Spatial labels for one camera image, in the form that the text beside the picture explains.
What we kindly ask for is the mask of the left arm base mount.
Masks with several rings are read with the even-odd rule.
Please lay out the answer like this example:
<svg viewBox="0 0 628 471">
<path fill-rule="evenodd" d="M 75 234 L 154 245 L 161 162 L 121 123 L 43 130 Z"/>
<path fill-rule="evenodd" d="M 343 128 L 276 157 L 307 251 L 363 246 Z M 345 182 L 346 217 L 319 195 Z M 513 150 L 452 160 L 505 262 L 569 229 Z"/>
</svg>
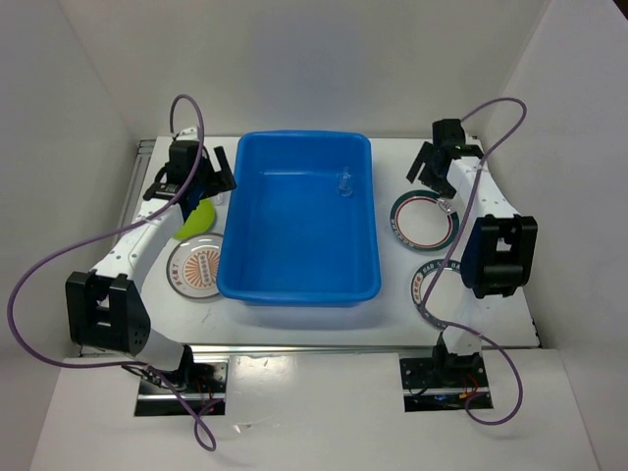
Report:
<svg viewBox="0 0 628 471">
<path fill-rule="evenodd" d="M 226 413 L 226 392 L 229 360 L 211 357 L 202 360 L 198 375 L 186 386 L 175 386 L 183 400 L 194 412 L 223 416 Z M 187 414 L 176 395 L 154 374 L 134 368 L 139 385 L 133 415 L 135 417 L 185 416 Z"/>
</svg>

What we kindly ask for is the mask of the green red rimmed plate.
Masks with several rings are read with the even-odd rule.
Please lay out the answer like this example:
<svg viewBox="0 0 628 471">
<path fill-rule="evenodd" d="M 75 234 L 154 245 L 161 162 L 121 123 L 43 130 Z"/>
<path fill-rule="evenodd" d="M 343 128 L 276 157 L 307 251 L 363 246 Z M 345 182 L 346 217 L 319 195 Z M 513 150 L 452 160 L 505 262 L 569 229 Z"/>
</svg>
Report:
<svg viewBox="0 0 628 471">
<path fill-rule="evenodd" d="M 390 223 L 397 238 L 419 252 L 449 247 L 460 229 L 458 214 L 452 206 L 425 189 L 402 194 L 392 205 Z"/>
</svg>

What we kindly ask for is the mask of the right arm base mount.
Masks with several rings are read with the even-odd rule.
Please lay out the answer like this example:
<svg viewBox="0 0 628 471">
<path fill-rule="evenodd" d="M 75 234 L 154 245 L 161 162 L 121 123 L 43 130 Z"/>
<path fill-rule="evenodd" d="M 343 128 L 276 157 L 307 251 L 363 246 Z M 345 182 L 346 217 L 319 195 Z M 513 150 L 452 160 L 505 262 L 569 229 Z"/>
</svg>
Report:
<svg viewBox="0 0 628 471">
<path fill-rule="evenodd" d="M 432 357 L 401 356 L 398 360 L 404 411 L 437 412 L 492 409 L 489 381 L 482 358 L 458 370 L 438 369 Z"/>
</svg>

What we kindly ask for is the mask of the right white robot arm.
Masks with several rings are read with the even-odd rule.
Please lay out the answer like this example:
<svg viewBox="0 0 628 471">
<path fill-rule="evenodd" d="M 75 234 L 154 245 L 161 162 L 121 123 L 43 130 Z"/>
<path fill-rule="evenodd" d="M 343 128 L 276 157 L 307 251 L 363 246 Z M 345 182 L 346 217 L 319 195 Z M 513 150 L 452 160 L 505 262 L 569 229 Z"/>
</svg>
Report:
<svg viewBox="0 0 628 471">
<path fill-rule="evenodd" d="M 467 142 L 460 119 L 441 119 L 432 123 L 432 141 L 423 145 L 407 175 L 444 200 L 465 199 L 459 228 L 471 228 L 459 268 L 470 298 L 451 320 L 427 315 L 428 300 L 459 244 L 456 236 L 419 302 L 421 317 L 441 330 L 430 370 L 442 386 L 451 386 L 472 371 L 485 342 L 497 345 L 472 325 L 479 301 L 512 296 L 531 276 L 538 224 L 505 199 L 487 167 L 489 156 L 489 151 Z"/>
</svg>

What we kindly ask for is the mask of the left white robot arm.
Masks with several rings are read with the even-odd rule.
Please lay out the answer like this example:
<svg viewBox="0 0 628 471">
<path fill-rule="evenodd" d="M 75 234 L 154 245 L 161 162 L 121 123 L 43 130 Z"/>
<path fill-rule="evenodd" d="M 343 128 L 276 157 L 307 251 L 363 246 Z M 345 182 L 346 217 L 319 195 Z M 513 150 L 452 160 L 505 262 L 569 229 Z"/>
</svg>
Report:
<svg viewBox="0 0 628 471">
<path fill-rule="evenodd" d="M 166 164 L 144 192 L 129 230 L 87 272 L 66 280 L 73 343 L 132 358 L 172 391 L 190 389 L 202 369 L 192 349 L 157 332 L 141 298 L 142 285 L 166 243 L 200 205 L 236 188 L 225 149 L 177 135 Z"/>
</svg>

